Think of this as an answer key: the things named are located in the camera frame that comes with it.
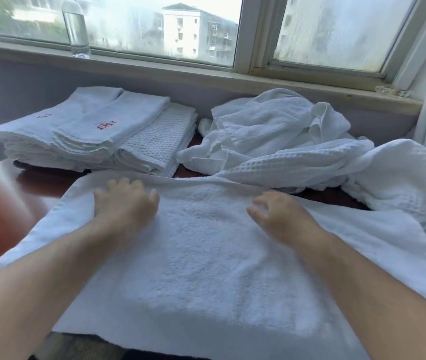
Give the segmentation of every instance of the hand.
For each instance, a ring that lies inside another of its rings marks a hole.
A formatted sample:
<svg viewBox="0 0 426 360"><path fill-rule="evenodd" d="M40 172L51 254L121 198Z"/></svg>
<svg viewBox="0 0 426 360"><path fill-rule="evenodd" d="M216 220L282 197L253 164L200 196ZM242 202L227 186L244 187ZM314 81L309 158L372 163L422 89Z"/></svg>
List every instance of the hand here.
<svg viewBox="0 0 426 360"><path fill-rule="evenodd" d="M316 235L324 231L312 215L301 205L296 203L286 193L263 192L253 199L256 205L263 205L268 209L264 213L254 206L246 208L248 215L267 234L283 245L295 247L302 238Z"/></svg>
<svg viewBox="0 0 426 360"><path fill-rule="evenodd" d="M107 230L120 236L138 232L146 227L158 211L160 196L156 189L150 194L144 190L143 182L130 183L128 178L108 181L108 191L94 191L94 217Z"/></svg>

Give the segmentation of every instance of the stack of folded towels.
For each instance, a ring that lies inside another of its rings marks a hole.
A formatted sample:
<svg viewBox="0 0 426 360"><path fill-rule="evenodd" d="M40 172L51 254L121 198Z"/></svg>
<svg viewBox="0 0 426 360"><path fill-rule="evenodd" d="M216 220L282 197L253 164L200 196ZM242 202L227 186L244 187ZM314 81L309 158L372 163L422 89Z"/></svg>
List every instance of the stack of folded towels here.
<svg viewBox="0 0 426 360"><path fill-rule="evenodd" d="M0 143L7 157L39 167L172 177L197 116L169 97L84 87L55 107L0 125Z"/></svg>

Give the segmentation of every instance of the sky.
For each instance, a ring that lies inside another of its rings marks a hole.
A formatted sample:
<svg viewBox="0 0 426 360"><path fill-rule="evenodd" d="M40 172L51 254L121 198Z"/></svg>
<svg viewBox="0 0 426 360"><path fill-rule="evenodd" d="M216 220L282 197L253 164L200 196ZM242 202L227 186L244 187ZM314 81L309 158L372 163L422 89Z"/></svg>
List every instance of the sky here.
<svg viewBox="0 0 426 360"><path fill-rule="evenodd" d="M189 6L195 6L211 14L218 15L224 19L232 20L235 23L240 21L241 2L242 0L124 0L128 3L152 8L160 11L162 7L178 4L182 2Z"/></svg>

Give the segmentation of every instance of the wooden table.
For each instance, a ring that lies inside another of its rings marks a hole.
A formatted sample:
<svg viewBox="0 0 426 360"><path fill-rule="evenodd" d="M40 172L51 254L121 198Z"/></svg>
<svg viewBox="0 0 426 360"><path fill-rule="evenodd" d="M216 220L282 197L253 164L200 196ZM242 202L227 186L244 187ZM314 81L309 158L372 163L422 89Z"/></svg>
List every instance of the wooden table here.
<svg viewBox="0 0 426 360"><path fill-rule="evenodd" d="M0 162L0 256L23 239L56 205L82 173L47 168L20 168L9 159ZM176 177L199 174L180 167ZM339 188L305 190L301 197L332 205L367 209Z"/></svg>

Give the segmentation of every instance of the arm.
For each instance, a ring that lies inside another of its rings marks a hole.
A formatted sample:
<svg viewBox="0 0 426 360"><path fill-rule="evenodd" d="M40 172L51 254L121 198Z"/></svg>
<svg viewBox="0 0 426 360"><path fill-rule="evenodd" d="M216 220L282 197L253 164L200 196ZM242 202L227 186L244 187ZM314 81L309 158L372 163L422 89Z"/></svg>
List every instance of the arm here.
<svg viewBox="0 0 426 360"><path fill-rule="evenodd" d="M83 227L0 269L0 359L27 359L128 233L155 216L159 196L143 183L108 182Z"/></svg>
<svg viewBox="0 0 426 360"><path fill-rule="evenodd" d="M319 275L372 360L426 359L426 299L325 231L290 196L265 192L246 210Z"/></svg>

